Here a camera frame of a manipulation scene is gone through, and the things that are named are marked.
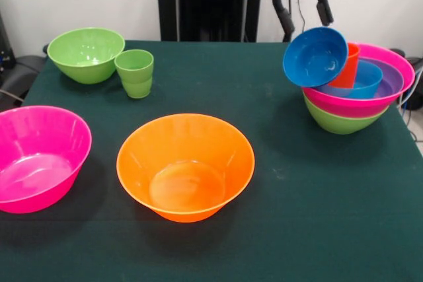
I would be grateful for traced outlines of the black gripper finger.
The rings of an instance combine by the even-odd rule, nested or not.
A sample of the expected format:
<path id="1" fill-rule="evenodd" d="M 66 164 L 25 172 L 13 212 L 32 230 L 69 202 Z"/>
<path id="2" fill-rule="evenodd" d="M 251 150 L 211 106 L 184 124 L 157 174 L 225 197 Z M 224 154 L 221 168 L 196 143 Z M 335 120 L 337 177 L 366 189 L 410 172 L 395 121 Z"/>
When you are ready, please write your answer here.
<path id="1" fill-rule="evenodd" d="M 329 26 L 334 22 L 328 0 L 317 0 L 317 11 L 323 26 Z"/>
<path id="2" fill-rule="evenodd" d="M 272 0 L 272 4 L 282 25 L 284 34 L 293 34 L 295 27 L 288 10 L 282 4 L 282 0 Z"/>

